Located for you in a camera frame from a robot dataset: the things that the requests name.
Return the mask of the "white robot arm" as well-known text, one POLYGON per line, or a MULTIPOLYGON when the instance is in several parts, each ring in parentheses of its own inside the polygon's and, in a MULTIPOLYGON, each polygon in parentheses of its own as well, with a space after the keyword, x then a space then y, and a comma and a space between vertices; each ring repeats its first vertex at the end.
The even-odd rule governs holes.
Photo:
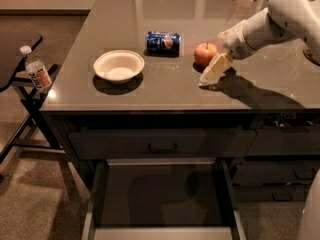
POLYGON ((218 53, 200 76, 200 86, 214 84, 232 66, 268 45, 301 39, 320 61, 320 0, 268 0, 254 16, 218 34, 218 53))

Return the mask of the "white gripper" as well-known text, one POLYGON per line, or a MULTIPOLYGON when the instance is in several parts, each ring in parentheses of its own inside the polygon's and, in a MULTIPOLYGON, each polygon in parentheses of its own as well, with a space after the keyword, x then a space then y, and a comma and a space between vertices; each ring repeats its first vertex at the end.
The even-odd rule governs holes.
POLYGON ((200 76, 200 85, 216 83, 222 74, 232 66, 233 58, 243 60, 255 53, 249 46, 244 36, 246 21, 243 20, 226 31, 217 35, 223 51, 216 54, 200 76))

